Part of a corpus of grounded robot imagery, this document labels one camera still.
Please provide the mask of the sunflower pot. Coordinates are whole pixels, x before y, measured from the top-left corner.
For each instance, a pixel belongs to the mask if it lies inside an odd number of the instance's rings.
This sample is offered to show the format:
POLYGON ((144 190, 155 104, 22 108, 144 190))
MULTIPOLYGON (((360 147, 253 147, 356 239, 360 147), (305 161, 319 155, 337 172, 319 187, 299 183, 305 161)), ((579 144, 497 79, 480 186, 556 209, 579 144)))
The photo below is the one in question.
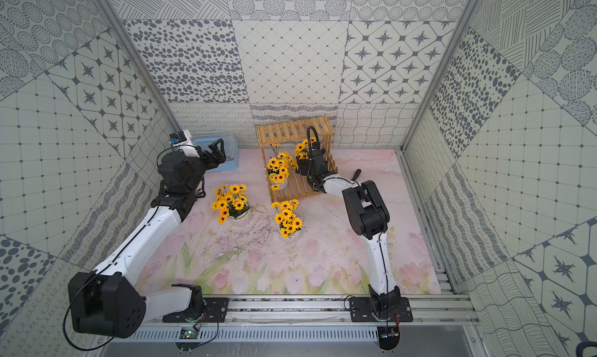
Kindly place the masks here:
POLYGON ((272 191, 285 189, 290 174, 296 170, 295 159, 288 152, 280 152, 267 163, 267 179, 272 191))
POLYGON ((315 148, 316 144, 317 139, 315 137, 305 139, 302 142, 298 143, 295 146, 295 159, 297 161, 308 161, 310 159, 310 151, 315 148))
POLYGON ((250 210, 247 186, 241 184, 221 185, 215 191, 215 201, 212 209, 219 213, 218 222, 238 220, 250 210))
POLYGON ((282 238, 294 237, 303 229, 303 218, 299 216, 300 202, 297 199, 273 202, 271 207, 276 210, 275 223, 278 225, 282 238))

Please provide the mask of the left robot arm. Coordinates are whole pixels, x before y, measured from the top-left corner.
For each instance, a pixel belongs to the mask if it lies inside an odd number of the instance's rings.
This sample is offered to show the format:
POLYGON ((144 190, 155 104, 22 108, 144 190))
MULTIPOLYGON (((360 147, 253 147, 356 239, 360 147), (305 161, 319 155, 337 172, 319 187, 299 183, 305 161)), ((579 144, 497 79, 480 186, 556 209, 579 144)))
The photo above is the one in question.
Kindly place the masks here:
POLYGON ((160 245, 205 196, 205 173, 226 160, 223 139, 208 150, 195 146, 187 131, 174 133, 156 162, 160 190, 141 223, 91 272, 77 273, 68 284, 67 318, 75 332, 128 338, 145 322, 165 316, 203 321, 207 304, 199 286, 175 284, 143 296, 135 288, 143 268, 160 245))

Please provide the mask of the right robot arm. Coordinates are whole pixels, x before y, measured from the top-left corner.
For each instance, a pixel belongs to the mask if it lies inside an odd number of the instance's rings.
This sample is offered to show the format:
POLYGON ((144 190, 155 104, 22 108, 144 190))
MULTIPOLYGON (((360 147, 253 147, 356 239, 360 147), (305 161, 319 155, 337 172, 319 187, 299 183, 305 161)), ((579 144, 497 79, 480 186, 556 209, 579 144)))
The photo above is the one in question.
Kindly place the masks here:
POLYGON ((398 310, 400 289, 393 277, 388 252, 389 211, 374 181, 358 182, 357 170, 348 179, 331 170, 326 150, 319 143, 309 145, 297 155, 299 173, 316 192, 341 197, 353 231, 365 244, 369 268, 369 299, 374 315, 387 319, 398 310))

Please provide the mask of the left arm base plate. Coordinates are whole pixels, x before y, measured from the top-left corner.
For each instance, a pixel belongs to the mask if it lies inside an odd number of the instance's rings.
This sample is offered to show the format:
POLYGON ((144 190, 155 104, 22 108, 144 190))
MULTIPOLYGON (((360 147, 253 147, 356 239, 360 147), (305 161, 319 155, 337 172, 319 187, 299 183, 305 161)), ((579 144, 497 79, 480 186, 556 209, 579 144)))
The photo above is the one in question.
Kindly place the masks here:
POLYGON ((191 304, 188 309, 163 316, 163 323, 224 323, 229 298, 208 297, 191 304))

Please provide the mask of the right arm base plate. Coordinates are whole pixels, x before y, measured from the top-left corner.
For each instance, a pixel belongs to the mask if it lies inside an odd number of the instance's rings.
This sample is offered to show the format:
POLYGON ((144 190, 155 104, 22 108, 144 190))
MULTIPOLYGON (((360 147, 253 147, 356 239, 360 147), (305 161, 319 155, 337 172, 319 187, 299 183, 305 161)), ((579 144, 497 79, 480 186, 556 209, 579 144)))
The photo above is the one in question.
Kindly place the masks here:
POLYGON ((414 320, 409 299, 401 297, 387 304, 384 299, 375 300, 367 296, 349 296, 346 300, 351 321, 354 323, 414 320))

